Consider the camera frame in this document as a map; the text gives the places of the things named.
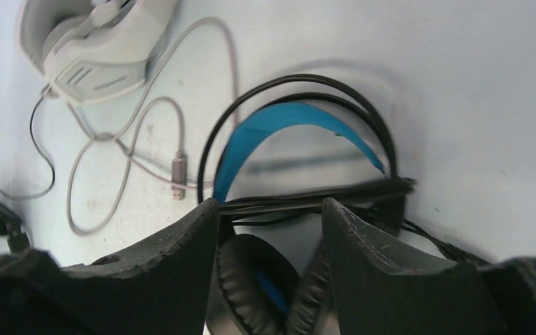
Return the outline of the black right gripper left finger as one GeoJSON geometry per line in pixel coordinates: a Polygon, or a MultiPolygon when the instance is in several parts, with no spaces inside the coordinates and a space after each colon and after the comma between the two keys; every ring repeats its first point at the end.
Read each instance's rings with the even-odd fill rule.
{"type": "Polygon", "coordinates": [[[218,227],[209,198],[90,265],[0,255],[0,334],[201,334],[218,227]]]}

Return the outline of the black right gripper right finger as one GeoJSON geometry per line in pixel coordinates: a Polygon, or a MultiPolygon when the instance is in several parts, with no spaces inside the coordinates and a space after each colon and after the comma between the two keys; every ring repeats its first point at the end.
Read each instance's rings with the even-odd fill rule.
{"type": "Polygon", "coordinates": [[[322,233],[342,334],[536,334],[536,257],[442,259],[331,198],[322,233]]]}

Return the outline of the black blue gaming headset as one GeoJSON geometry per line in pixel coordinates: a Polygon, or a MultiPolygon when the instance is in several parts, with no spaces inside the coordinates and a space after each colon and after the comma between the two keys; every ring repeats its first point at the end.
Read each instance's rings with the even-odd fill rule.
{"type": "Polygon", "coordinates": [[[238,97],[213,127],[198,166],[203,201],[210,151],[246,101],[293,82],[301,92],[266,103],[240,121],[211,181],[220,228],[206,326],[210,334],[337,334],[322,239],[322,201],[334,198],[397,236],[414,183],[398,173],[392,135],[374,106],[338,80],[286,75],[238,97]]]}

